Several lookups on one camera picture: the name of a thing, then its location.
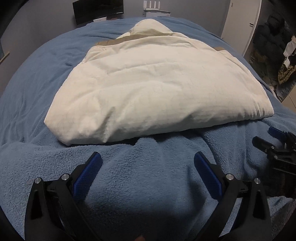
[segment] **television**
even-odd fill
[[[123,13],[123,0],[78,0],[73,3],[76,24]]]

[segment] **gray wall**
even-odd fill
[[[45,42],[75,29],[75,0],[29,0],[13,18],[1,43],[10,55],[0,64],[0,95],[18,67]],[[160,0],[161,10],[221,35],[230,0]],[[143,16],[143,0],[124,0],[124,18]]]

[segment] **blue bedspread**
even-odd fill
[[[172,31],[212,47],[224,47],[264,85],[250,65],[217,36],[188,20],[156,19]],[[262,120],[158,134],[112,145],[61,144],[43,123],[55,93],[96,42],[115,39],[140,20],[91,23],[62,34],[36,50],[9,82],[0,99],[0,205],[22,236],[33,180],[57,179],[97,151],[103,166],[80,207],[103,240],[132,241],[140,234],[147,240],[190,240],[217,204],[194,168],[194,154],[202,151],[224,172],[250,180],[261,177],[267,165],[264,153],[252,146],[252,138],[258,135],[279,144],[267,134],[269,126],[296,132],[296,115],[265,88],[275,114]],[[270,198],[272,216],[290,201]],[[224,232],[233,221],[231,217]]]

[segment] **blue blanket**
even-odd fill
[[[250,180],[264,175],[268,164],[266,155],[252,146],[252,138],[258,135],[278,145],[267,134],[270,126],[296,132],[296,115],[273,97],[250,65],[227,43],[188,20],[163,17],[156,20],[172,31],[212,47],[224,47],[237,57],[264,86],[274,116],[111,145],[61,144],[43,123],[55,93],[96,42],[115,39],[140,20],[91,23],[62,34],[37,49],[9,82],[0,99],[0,205],[22,236],[33,180],[57,179],[97,151],[103,166],[79,205],[103,240],[132,241],[140,234],[147,240],[190,240],[217,205],[194,168],[194,154],[202,151],[225,173]],[[289,202],[284,197],[269,198],[275,220]],[[230,230],[235,211],[224,233]],[[275,232],[278,223],[273,222]]]

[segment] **metal pin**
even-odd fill
[[[234,176],[232,174],[226,174],[226,178],[231,181],[234,179]]]
[[[66,174],[63,174],[63,175],[62,175],[62,180],[65,181],[65,180],[67,180],[69,177],[70,177],[69,174],[67,174],[67,173],[66,173]]]
[[[255,178],[255,179],[254,179],[254,182],[255,182],[256,184],[260,184],[260,183],[261,183],[261,181],[260,181],[259,178]]]
[[[36,184],[38,184],[39,182],[41,182],[41,178],[40,178],[40,177],[36,178],[34,182],[35,182]]]

